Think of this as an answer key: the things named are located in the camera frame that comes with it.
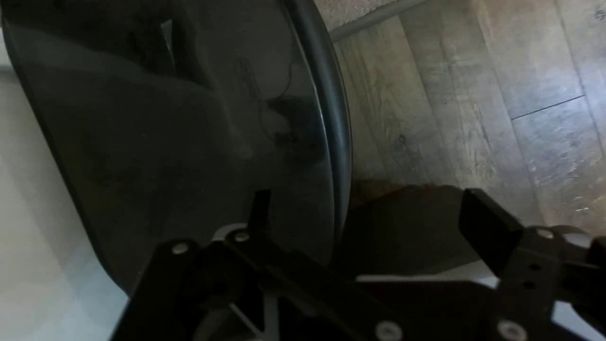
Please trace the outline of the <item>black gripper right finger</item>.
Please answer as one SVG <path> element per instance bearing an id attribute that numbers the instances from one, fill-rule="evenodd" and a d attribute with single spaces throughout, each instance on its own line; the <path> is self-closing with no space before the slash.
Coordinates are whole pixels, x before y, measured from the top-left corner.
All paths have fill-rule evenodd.
<path id="1" fill-rule="evenodd" d="M 497 279 L 484 314 L 488 341 L 581 341 L 556 325 L 558 302 L 606 334 L 606 240 L 573 245 L 573 228 L 524 228 L 480 190 L 461 194 L 458 230 Z"/>

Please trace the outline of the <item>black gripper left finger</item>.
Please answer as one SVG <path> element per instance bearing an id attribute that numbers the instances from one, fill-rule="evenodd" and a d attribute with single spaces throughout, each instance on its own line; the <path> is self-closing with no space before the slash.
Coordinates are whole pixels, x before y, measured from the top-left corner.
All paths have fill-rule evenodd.
<path id="1" fill-rule="evenodd" d="M 380 341 L 391 314 L 353 283 L 280 251 L 264 234 L 270 196 L 244 230 L 206 247 L 155 249 L 109 341 Z"/>

